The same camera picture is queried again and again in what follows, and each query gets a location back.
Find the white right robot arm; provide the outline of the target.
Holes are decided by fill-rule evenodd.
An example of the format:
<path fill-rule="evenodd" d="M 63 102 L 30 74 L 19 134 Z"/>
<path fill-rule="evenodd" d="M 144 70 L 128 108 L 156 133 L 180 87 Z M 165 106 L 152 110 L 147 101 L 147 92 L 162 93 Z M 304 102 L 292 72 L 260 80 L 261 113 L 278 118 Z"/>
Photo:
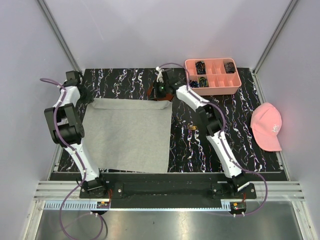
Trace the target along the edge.
<path fill-rule="evenodd" d="M 158 66 L 155 70 L 157 72 L 156 80 L 152 84 L 149 98 L 162 100 L 168 95 L 172 95 L 198 114 L 200 126 L 204 129 L 207 140 L 213 146 L 227 178 L 228 195 L 235 199 L 239 198 L 244 194 L 245 188 L 250 182 L 246 178 L 245 171 L 239 166 L 226 139 L 224 114 L 219 107 L 195 93 L 188 82 L 177 78 L 173 68 L 164 69 Z"/>

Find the grey cloth napkin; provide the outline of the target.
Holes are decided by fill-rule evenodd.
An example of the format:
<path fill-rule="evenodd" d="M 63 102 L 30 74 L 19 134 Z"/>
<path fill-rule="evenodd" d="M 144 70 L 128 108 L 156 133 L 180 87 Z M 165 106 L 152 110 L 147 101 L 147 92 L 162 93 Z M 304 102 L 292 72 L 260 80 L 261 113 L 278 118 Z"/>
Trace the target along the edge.
<path fill-rule="evenodd" d="M 172 103 L 96 98 L 87 105 L 84 143 L 100 169 L 168 171 Z"/>

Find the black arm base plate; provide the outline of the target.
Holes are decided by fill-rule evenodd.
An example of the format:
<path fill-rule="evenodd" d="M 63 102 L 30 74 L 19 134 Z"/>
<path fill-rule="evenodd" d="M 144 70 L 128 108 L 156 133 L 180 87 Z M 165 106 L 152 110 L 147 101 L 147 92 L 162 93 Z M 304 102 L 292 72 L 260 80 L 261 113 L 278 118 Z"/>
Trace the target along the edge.
<path fill-rule="evenodd" d="M 127 181 L 108 182 L 101 190 L 93 189 L 86 192 L 80 190 L 81 199 L 124 199 L 133 196 L 200 196 L 211 199 L 255 200 L 255 186 L 250 183 L 247 187 L 236 192 L 226 182 L 204 181 Z"/>

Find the colourful item in tray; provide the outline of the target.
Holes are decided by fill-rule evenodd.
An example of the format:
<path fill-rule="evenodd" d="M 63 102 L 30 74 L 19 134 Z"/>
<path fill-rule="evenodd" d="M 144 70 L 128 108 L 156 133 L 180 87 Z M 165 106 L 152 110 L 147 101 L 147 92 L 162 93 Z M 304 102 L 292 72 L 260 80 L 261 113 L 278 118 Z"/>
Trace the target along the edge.
<path fill-rule="evenodd" d="M 209 82 L 208 82 L 208 79 L 206 77 L 199 77 L 198 78 L 198 86 L 200 88 L 208 88 L 209 87 Z"/>

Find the aluminium frame rail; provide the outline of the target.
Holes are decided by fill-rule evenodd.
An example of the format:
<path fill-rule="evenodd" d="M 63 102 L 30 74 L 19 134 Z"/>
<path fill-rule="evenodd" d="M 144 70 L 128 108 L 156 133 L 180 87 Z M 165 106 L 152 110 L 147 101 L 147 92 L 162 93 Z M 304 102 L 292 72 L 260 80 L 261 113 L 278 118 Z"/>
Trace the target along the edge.
<path fill-rule="evenodd" d="M 86 191 L 76 187 L 71 181 L 41 181 L 36 188 L 34 199 L 62 200 L 70 194 L 70 199 L 97 199 L 108 196 L 123 199 L 129 196 L 201 196 L 217 199 L 247 199 L 262 201 L 305 200 L 301 186 L 296 181 L 253 181 L 243 190 L 235 192 L 223 181 L 116 181 L 106 183 L 102 189 Z"/>

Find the blue patterned item in tray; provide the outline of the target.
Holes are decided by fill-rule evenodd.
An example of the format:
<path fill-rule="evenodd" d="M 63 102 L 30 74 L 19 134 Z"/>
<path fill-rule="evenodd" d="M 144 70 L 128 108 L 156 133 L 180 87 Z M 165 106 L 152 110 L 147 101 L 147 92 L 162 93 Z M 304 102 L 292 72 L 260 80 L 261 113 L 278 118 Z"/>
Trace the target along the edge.
<path fill-rule="evenodd" d="M 197 81 L 195 81 L 195 80 L 191 80 L 191 81 L 189 82 L 189 86 L 190 86 L 191 88 L 198 88 L 198 87 L 199 87 L 199 83 L 198 83 Z"/>

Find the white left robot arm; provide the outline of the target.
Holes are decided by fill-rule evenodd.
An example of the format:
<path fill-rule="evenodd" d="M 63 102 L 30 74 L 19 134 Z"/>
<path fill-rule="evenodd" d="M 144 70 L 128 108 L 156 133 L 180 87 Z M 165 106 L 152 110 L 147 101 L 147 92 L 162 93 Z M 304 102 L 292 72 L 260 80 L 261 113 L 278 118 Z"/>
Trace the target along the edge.
<path fill-rule="evenodd" d="M 81 174 L 77 182 L 80 197 L 103 198 L 108 194 L 108 186 L 85 145 L 85 129 L 76 110 L 77 102 L 88 96 L 82 85 L 83 75 L 74 70 L 65 75 L 63 83 L 45 77 L 40 79 L 59 89 L 57 102 L 44 110 L 49 133 L 53 142 L 71 156 Z"/>

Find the pink compartment organizer tray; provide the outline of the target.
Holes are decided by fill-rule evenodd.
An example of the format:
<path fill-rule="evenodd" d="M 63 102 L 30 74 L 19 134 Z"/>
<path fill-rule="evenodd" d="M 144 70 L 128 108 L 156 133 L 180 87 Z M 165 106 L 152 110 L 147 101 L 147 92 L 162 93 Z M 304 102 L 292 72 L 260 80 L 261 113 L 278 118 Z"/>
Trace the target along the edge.
<path fill-rule="evenodd" d="M 206 74 L 197 74 L 195 67 L 197 61 L 204 61 Z M 242 86 L 242 82 L 237 67 L 235 73 L 225 72 L 224 63 L 226 62 L 234 62 L 236 67 L 232 58 L 187 59 L 184 64 L 189 73 L 189 81 L 198 82 L 199 77 L 205 77 L 209 85 L 209 87 L 190 88 L 200 96 L 234 95 Z"/>

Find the dark patterned item in tray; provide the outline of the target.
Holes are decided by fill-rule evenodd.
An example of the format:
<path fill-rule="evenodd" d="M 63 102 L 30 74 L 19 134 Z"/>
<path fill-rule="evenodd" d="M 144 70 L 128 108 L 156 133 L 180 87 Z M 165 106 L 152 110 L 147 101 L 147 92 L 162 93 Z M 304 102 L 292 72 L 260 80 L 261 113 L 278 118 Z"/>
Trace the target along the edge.
<path fill-rule="evenodd" d="M 226 74 L 234 74 L 236 72 L 236 66 L 233 61 L 225 62 L 223 66 Z"/>

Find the pink baseball cap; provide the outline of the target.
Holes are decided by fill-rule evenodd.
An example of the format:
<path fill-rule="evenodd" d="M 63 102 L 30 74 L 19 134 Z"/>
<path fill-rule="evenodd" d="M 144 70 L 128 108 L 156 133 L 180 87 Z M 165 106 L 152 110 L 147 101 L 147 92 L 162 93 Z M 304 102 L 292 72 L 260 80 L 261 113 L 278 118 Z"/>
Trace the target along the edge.
<path fill-rule="evenodd" d="M 265 102 L 253 111 L 250 127 L 255 142 L 262 150 L 267 152 L 282 151 L 278 140 L 282 117 L 271 103 Z"/>

